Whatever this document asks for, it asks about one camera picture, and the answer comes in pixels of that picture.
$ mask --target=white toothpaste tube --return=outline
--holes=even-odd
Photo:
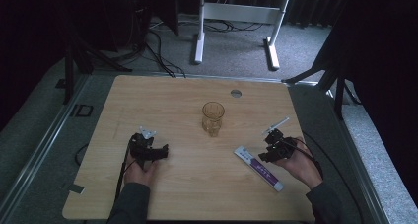
[[[243,146],[237,148],[234,152],[239,156],[243,161],[245,161],[249,166],[251,166],[259,175],[261,175],[271,186],[274,187],[277,191],[283,189],[283,184],[271,174],[267,168],[265,168],[261,163],[258,162]]]

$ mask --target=sleeve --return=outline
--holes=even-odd
[[[107,223],[145,224],[149,199],[149,187],[137,183],[126,184],[113,205]]]
[[[345,223],[341,200],[327,183],[321,183],[314,187],[307,193],[307,198],[313,205],[316,224]]]

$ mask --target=clear drinking glass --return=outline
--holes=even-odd
[[[219,129],[222,125],[222,116],[224,116],[224,107],[216,102],[209,102],[202,108],[203,118],[202,127],[209,133],[209,136],[218,136]]]

